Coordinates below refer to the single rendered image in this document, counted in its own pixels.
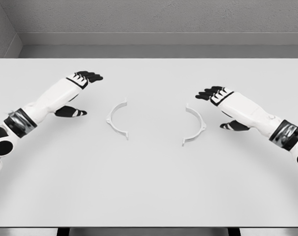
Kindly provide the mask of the wide white table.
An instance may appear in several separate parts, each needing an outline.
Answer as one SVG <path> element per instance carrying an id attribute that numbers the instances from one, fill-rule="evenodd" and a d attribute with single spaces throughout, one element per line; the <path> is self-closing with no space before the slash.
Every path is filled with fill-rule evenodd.
<path id="1" fill-rule="evenodd" d="M 298 126 L 298 59 L 0 59 L 0 122 L 69 74 L 103 80 L 3 159 L 0 227 L 298 227 L 298 164 L 195 95 L 225 86 Z M 127 141 L 106 122 L 129 132 Z M 199 129 L 197 110 L 207 128 Z"/>

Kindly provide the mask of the right robot hand, striped fingers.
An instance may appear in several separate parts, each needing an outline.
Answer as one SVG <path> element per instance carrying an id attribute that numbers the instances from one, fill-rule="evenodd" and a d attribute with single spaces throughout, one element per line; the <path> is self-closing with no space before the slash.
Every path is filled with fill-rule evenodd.
<path id="1" fill-rule="evenodd" d="M 209 101 L 222 113 L 233 119 L 230 122 L 222 123 L 220 125 L 222 129 L 237 132 L 248 131 L 257 121 L 253 114 L 259 109 L 258 105 L 241 93 L 226 87 L 206 88 L 200 91 L 195 98 Z"/>

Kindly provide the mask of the left robot hand, striped fingers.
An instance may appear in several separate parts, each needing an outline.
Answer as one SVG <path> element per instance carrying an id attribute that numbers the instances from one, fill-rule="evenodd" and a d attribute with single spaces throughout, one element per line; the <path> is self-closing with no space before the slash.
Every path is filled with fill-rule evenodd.
<path id="1" fill-rule="evenodd" d="M 40 98 L 37 104 L 48 113 L 54 113 L 57 117 L 74 118 L 85 116 L 86 111 L 67 106 L 66 103 L 76 98 L 89 84 L 101 81 L 103 77 L 94 72 L 79 71 L 60 79 L 51 86 Z"/>

